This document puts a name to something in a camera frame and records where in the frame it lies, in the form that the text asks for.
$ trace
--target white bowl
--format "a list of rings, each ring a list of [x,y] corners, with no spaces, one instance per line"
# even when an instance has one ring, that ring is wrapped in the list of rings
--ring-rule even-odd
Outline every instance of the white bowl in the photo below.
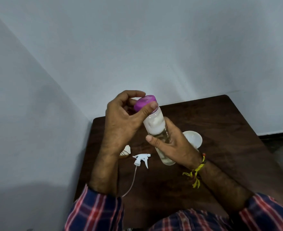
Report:
[[[183,132],[186,139],[193,145],[194,148],[199,148],[202,144],[202,137],[195,131],[184,131]]]

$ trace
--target rolled-up sleeve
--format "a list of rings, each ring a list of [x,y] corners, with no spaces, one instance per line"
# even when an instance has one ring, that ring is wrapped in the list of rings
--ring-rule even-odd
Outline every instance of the rolled-up sleeve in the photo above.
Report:
[[[239,215],[249,230],[283,230],[283,207],[270,196],[255,194]]]
[[[64,230],[122,230],[123,211],[121,198],[99,194],[86,185],[70,210]]]

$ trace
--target black baseboard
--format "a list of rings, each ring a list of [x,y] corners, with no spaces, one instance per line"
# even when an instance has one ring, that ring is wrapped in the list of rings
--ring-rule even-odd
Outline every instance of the black baseboard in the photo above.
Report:
[[[259,138],[261,140],[266,140],[266,139],[277,139],[277,138],[282,138],[283,133],[277,133],[277,134],[271,134],[271,135],[261,135]]]

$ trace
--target bottle cap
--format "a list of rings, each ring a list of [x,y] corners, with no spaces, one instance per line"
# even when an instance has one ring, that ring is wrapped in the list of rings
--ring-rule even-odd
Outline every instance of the bottle cap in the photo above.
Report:
[[[136,112],[138,112],[139,110],[141,110],[146,104],[149,104],[152,101],[156,101],[155,96],[154,95],[147,95],[145,97],[140,98],[136,104],[134,105],[134,110]]]

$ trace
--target glass bottle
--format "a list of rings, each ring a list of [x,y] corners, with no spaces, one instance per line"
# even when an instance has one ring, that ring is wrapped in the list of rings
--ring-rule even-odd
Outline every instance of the glass bottle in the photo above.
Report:
[[[145,106],[146,104],[152,101],[156,101],[156,98],[153,95],[147,95],[145,97],[140,98],[134,105],[135,111],[138,112],[143,108],[143,106]],[[146,130],[149,133],[149,135],[152,135],[162,140],[165,143],[169,143],[170,137],[160,107],[158,107],[144,120],[144,126],[146,127]],[[163,164],[173,165],[175,163],[171,159],[167,158],[164,155],[164,153],[160,151],[158,148],[156,148],[156,150]]]

